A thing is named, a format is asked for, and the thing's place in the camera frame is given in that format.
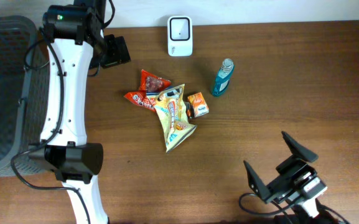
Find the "orange small snack box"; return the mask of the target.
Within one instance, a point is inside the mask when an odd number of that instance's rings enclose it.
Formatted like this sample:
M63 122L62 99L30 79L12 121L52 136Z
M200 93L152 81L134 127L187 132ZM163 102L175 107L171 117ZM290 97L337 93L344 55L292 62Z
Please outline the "orange small snack box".
M190 118L198 118L209 113L209 107L201 92L187 97L189 108L187 114Z

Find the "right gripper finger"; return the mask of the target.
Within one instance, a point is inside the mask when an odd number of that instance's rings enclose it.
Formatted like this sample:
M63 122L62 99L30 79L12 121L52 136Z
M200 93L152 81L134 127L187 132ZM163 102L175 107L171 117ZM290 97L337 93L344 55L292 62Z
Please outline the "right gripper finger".
M292 155L302 159L306 162L315 162L319 156L303 145L299 144L294 138L292 138L287 132L281 131L282 138L289 147Z
M248 162L243 161L243 163L248 176L249 187L264 203L271 202L271 192L268 187L263 183L263 181L259 178L259 175L254 171Z

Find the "yellow snack bag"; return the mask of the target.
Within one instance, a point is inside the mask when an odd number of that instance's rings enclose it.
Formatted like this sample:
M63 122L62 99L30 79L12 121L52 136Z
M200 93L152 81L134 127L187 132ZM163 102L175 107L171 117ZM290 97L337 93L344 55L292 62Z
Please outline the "yellow snack bag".
M170 153L196 130L190 124L183 100L185 85L168 87L159 93L146 93L154 107L164 133L166 153Z

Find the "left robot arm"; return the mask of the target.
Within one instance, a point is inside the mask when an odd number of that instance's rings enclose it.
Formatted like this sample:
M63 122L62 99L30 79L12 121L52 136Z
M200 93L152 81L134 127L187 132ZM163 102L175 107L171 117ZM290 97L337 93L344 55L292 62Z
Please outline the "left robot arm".
M49 53L47 114L39 145L28 156L54 173L68 193L77 223L109 223L98 186L103 146L87 141L86 81L90 69L109 68L130 61L124 37L104 35L112 1L74 1L52 5L43 15L40 33Z

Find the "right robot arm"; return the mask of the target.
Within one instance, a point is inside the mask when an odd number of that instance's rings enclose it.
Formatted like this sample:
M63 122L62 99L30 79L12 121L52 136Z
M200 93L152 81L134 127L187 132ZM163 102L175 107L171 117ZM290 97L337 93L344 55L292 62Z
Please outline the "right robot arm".
M264 184L248 162L244 162L251 193L244 193L238 199L240 209L257 217L273 217L274 223L348 223L349 221L332 208L318 200L327 190L325 182L310 166L319 157L310 149L299 144L287 132L282 138L291 151L285 161L276 167L278 176ZM242 200L257 197L265 204L274 205L274 212L255 212L247 209Z

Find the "dark red snack packet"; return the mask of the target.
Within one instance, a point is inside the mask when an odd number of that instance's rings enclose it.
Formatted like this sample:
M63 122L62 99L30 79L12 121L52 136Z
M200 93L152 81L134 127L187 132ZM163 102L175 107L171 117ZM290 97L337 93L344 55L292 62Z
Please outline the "dark red snack packet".
M170 80L166 80L150 72L141 70L141 83L139 90L147 93L156 93L170 87L171 83L172 82Z

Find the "blue mouthwash bottle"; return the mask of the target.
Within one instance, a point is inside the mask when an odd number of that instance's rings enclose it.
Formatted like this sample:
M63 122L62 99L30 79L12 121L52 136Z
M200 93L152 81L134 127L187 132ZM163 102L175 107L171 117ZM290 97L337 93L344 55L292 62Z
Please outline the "blue mouthwash bottle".
M233 71L235 69L235 64L230 58L224 59L222 61L222 65L217 72L213 89L212 89L212 95L213 96L221 96L224 94L226 89L228 88L230 78L233 74Z

